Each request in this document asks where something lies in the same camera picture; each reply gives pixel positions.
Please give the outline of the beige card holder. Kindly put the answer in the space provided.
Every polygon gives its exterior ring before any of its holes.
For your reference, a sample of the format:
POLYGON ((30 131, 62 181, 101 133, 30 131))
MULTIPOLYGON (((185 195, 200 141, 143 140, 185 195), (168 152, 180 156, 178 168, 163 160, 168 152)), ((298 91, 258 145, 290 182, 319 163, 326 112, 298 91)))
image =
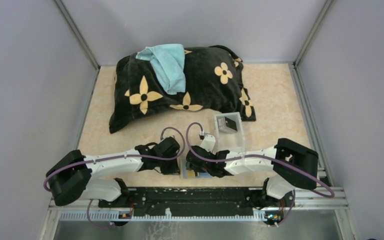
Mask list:
POLYGON ((198 172, 190 168, 190 164, 182 159, 180 161, 180 175, 183 179, 207 179, 212 176, 207 172, 198 172))

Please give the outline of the white plastic tray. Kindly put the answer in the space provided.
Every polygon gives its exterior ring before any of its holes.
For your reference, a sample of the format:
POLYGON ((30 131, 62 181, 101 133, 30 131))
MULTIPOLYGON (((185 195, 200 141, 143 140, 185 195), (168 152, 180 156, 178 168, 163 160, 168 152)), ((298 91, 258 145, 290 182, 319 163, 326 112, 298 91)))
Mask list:
POLYGON ((229 151, 233 157, 244 158, 246 136, 239 112, 220 113, 214 116, 216 153, 229 151))

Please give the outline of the stack of credit cards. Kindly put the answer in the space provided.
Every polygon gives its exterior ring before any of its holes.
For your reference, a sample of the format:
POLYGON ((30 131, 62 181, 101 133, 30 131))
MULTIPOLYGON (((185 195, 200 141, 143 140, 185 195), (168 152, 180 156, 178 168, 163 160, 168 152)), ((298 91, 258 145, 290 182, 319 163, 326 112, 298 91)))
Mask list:
POLYGON ((225 116, 217 119, 217 126, 220 132, 226 134, 234 134, 238 132, 236 121, 225 116))

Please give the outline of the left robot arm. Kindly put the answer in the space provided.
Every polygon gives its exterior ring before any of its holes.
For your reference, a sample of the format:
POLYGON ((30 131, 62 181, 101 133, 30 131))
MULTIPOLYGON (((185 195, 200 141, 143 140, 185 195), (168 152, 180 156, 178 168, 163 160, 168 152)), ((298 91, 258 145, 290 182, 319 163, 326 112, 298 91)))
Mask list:
POLYGON ((131 195, 126 183, 116 178, 116 174, 158 168, 163 175, 176 175, 180 172, 177 158, 182 152, 172 136, 159 143, 102 156, 72 150, 46 173, 45 189, 51 192, 54 204, 59 207, 77 200, 98 200, 101 208, 124 207, 131 195))

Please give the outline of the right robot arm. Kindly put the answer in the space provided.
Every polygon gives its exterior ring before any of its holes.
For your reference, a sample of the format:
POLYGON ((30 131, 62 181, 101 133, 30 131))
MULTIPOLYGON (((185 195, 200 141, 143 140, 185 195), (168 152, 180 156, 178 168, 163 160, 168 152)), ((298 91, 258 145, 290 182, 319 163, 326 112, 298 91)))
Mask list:
POLYGON ((209 138, 201 145, 190 147, 186 162, 190 169, 223 178, 245 173, 275 173, 264 181, 261 199, 267 206, 275 206, 287 193, 296 188, 314 190, 317 187, 319 154, 288 138, 262 150, 235 152, 206 149, 209 138))

